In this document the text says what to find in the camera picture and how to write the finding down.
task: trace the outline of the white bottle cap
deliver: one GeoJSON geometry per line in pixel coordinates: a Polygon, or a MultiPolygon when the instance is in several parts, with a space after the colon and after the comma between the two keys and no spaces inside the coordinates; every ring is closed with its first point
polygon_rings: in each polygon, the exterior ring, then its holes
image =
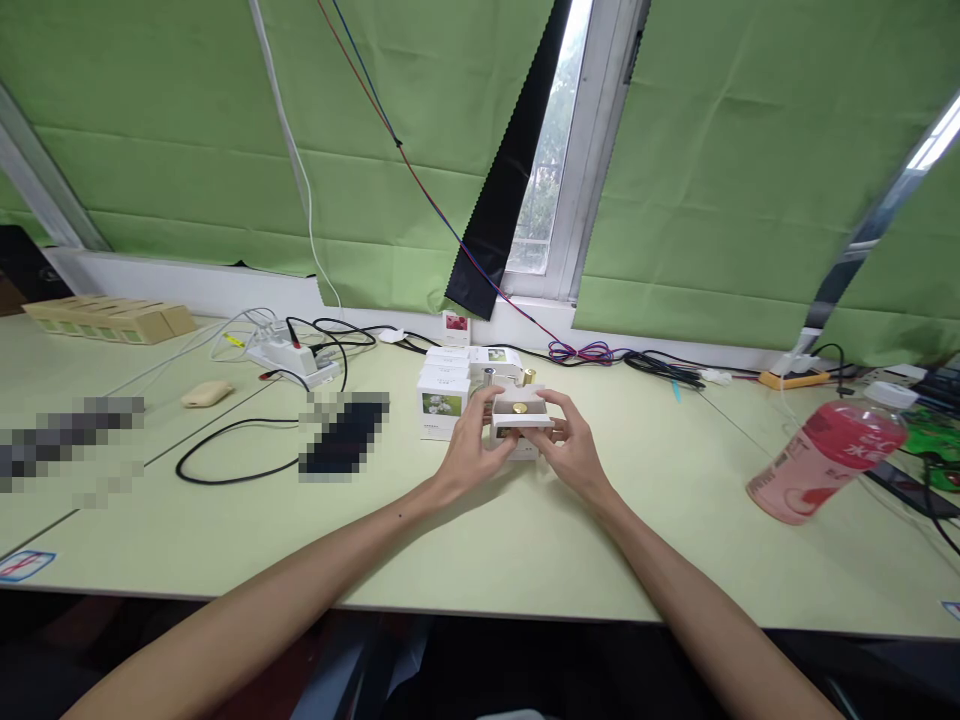
{"type": "Polygon", "coordinates": [[[867,389],[863,391],[863,395],[871,400],[876,400],[881,405],[899,408],[900,410],[906,410],[919,397],[913,390],[885,382],[870,383],[867,389]]]}

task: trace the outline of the black cloth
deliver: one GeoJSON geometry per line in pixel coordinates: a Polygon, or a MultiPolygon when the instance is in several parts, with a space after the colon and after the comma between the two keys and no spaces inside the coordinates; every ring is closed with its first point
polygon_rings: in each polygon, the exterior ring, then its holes
{"type": "Polygon", "coordinates": [[[728,717],[663,627],[438,618],[420,672],[383,720],[476,720],[532,709],[562,720],[728,717]]]}

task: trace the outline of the bottle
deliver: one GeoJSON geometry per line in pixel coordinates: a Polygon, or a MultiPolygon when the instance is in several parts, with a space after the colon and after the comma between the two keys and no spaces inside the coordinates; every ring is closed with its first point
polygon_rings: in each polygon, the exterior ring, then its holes
{"type": "Polygon", "coordinates": [[[917,394],[875,382],[863,395],[821,405],[747,485],[753,501],[778,520],[802,525],[840,488],[903,445],[907,426],[899,412],[917,394]]]}

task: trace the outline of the small white box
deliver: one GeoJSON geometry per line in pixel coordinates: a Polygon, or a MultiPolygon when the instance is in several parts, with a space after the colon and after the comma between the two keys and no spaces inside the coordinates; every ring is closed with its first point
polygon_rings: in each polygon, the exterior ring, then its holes
{"type": "Polygon", "coordinates": [[[449,440],[453,426],[467,409],[469,398],[469,380],[421,375],[417,383],[420,437],[423,440],[449,440]]]}
{"type": "Polygon", "coordinates": [[[449,310],[443,311],[443,342],[447,345],[470,345],[470,318],[449,310]]]}
{"type": "Polygon", "coordinates": [[[469,360],[472,352],[471,348],[432,347],[427,349],[427,357],[458,357],[469,360]]]}
{"type": "Polygon", "coordinates": [[[483,379],[483,371],[488,367],[493,368],[500,379],[510,377],[516,384],[523,382],[523,363],[520,362],[520,353],[516,350],[478,346],[472,347],[471,350],[473,357],[470,361],[470,378],[474,382],[483,379]]]}
{"type": "Polygon", "coordinates": [[[420,377],[437,377],[447,380],[469,380],[470,368],[455,368],[448,365],[424,365],[420,377]]]}
{"type": "MultiPolygon", "coordinates": [[[[547,414],[547,402],[537,395],[537,390],[543,390],[543,385],[524,385],[522,387],[506,386],[506,389],[493,398],[493,416],[490,422],[490,439],[488,447],[500,445],[514,428],[538,427],[552,428],[553,420],[547,414]],[[522,402],[527,406],[527,412],[517,414],[513,411],[514,403],[522,402]]],[[[536,460],[540,451],[536,445],[521,437],[517,449],[510,453],[507,460],[536,460]]]]}
{"type": "Polygon", "coordinates": [[[423,361],[423,366],[427,367],[428,365],[469,368],[470,361],[467,358],[451,358],[444,355],[427,355],[426,359],[423,361]]]}

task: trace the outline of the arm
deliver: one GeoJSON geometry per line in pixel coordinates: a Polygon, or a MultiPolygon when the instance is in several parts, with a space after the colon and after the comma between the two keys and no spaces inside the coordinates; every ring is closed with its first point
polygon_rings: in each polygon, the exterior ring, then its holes
{"type": "Polygon", "coordinates": [[[300,637],[388,549],[500,469],[511,437],[483,448],[476,393],[437,473],[399,500],[320,538],[206,605],[120,665],[70,709],[69,720],[192,718],[230,697],[300,637]]]}
{"type": "Polygon", "coordinates": [[[717,699],[734,717],[836,718],[843,716],[710,578],[651,530],[604,474],[590,426],[566,395],[540,395],[559,405],[566,420],[548,435],[525,429],[557,475],[583,499],[620,547],[717,699]]]}

